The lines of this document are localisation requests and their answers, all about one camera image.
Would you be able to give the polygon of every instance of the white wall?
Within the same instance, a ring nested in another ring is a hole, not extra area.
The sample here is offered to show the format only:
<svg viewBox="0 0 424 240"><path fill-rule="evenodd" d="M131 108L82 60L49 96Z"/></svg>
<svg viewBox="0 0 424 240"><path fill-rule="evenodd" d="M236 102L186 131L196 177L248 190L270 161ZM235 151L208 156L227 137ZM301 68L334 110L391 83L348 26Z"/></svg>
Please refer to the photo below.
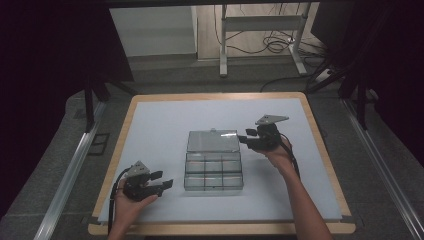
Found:
<svg viewBox="0 0 424 240"><path fill-rule="evenodd" d="M127 57L196 52L195 8L118 8L110 13Z"/></svg>

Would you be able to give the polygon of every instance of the hand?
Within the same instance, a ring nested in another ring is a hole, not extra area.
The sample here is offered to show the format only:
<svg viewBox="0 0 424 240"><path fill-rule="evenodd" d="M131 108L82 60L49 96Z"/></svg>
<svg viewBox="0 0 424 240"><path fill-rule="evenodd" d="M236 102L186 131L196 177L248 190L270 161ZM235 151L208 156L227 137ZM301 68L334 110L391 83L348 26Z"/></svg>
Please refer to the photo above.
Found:
<svg viewBox="0 0 424 240"><path fill-rule="evenodd" d="M118 190L115 195L115 220L109 239L121 239L140 215L143 208L154 202L158 196L152 195L140 202L129 199L123 193L125 179L119 181Z"/></svg>
<svg viewBox="0 0 424 240"><path fill-rule="evenodd" d="M283 137L281 139L283 143L291 150L293 146L290 144L290 142ZM269 159L271 164L277 168L281 174L287 170L293 169L292 159L289 153L281 146L278 146L272 151L255 150L255 152L265 155L265 157Z"/></svg>

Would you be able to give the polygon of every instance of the gray carpet floor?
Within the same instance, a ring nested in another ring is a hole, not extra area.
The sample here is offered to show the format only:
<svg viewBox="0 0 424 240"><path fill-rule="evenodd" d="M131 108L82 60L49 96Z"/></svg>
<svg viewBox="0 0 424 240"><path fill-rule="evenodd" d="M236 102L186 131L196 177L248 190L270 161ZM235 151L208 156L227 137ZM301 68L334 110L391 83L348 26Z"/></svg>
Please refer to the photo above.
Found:
<svg viewBox="0 0 424 240"><path fill-rule="evenodd" d="M140 94L190 92L258 92L269 84L268 91L302 91L306 78L298 78L295 66L283 62L230 61L227 78L219 77L216 62L193 63L190 67L162 64L155 68L137 68L131 62L135 82L125 83ZM109 136L107 147L92 146L71 195L62 212L52 239L106 239L91 236L91 219L114 146L120 133L131 95L108 84L111 99L107 103L97 134ZM345 107L341 104L335 82L308 96L330 159L353 213L356 231L335 235L335 239L413 239L390 194L380 179L370 157L355 132ZM66 114L54 139L19 196L2 218L0 239L33 239L51 199L63 177L85 129L84 95L69 98ZM424 170L403 144L375 113L366 108L369 133L386 159L388 166L421 219L424 218ZM128 236L126 239L141 239ZM295 239L293 236L229 237L146 237L146 239Z"/></svg>

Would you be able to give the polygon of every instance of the human arm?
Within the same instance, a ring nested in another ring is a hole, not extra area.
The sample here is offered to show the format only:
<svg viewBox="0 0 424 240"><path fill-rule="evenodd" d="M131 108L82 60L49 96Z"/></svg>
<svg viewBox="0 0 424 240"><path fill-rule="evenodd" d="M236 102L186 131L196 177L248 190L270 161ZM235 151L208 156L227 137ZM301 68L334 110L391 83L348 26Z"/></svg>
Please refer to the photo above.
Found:
<svg viewBox="0 0 424 240"><path fill-rule="evenodd" d="M283 139L283 142L286 146L290 146L288 140ZM327 225L297 176L290 155L281 146L273 151L258 152L270 160L286 182L298 239L332 239Z"/></svg>
<svg viewBox="0 0 424 240"><path fill-rule="evenodd" d="M138 218L141 211L158 198L157 195L152 195L140 202L135 202L123 193L124 185L125 179L119 181L118 190L115 195L115 220L109 233L109 240L124 239L126 232Z"/></svg>

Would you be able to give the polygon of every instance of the table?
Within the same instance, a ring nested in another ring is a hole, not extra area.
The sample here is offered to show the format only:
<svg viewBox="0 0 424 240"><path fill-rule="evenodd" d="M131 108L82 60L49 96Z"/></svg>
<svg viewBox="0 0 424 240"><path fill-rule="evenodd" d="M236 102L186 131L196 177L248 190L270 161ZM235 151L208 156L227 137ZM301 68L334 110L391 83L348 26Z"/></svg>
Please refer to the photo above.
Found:
<svg viewBox="0 0 424 240"><path fill-rule="evenodd" d="M308 123L311 127L314 140L317 144L319 154L323 160L336 199L340 206L343 219L338 222L328 222L327 225L333 234L349 234L355 230L355 224L349 222L352 214L347 206L343 192L330 162L324 142L320 136L318 127L312 115L311 109L305 95L302 93L229 93L229 94L171 94L171 95L146 95L136 96L131 101L127 116L125 118L115 151L109 165L104 184L99 194L92 216L99 217L104 200L108 197L108 190L114 181L125 140L129 133L134 111L138 102L151 101L187 101L187 100L251 100L251 99L284 99L297 98L300 100ZM89 232L93 235L107 234L106 225L90 224ZM140 235L249 235L249 234L294 234L294 224L290 222L258 222L258 223L145 223L134 225L129 234Z"/></svg>

